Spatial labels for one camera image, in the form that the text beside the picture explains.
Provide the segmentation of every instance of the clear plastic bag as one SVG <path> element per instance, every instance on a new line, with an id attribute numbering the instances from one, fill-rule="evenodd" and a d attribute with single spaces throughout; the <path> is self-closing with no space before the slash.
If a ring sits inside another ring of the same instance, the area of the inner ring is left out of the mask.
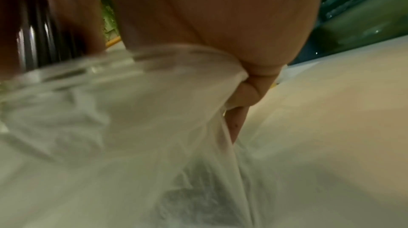
<path id="1" fill-rule="evenodd" d="M 232 147 L 233 57 L 167 46 L 3 84 L 0 227 L 266 227 L 274 183 Z"/>

